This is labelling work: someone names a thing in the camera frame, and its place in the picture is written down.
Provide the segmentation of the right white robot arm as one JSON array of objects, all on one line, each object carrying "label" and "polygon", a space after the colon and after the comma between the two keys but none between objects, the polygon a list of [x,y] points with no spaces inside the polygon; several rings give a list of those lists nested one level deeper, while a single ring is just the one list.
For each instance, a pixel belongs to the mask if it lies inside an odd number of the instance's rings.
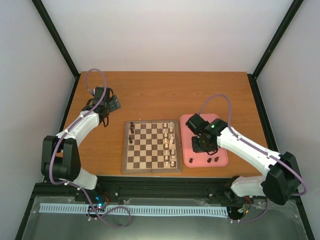
[{"label": "right white robot arm", "polygon": [[298,195],[303,179],[292,153],[281,154],[262,147],[219,118],[208,122],[196,113],[185,125],[193,133],[191,140],[198,149],[206,153],[226,149],[261,173],[256,177],[237,177],[230,186],[236,196],[263,196],[277,205],[284,205],[290,197]]}]

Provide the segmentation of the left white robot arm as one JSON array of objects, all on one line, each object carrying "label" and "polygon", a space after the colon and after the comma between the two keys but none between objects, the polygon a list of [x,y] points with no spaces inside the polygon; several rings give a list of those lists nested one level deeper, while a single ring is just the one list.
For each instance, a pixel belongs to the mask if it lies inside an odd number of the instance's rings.
[{"label": "left white robot arm", "polygon": [[97,184],[98,177],[84,170],[78,147],[99,124],[107,127],[109,114],[121,107],[109,87],[98,86],[82,108],[79,116],[56,135],[48,135],[42,143],[41,173],[56,184],[71,184],[86,189],[92,201],[103,198],[104,188]]}]

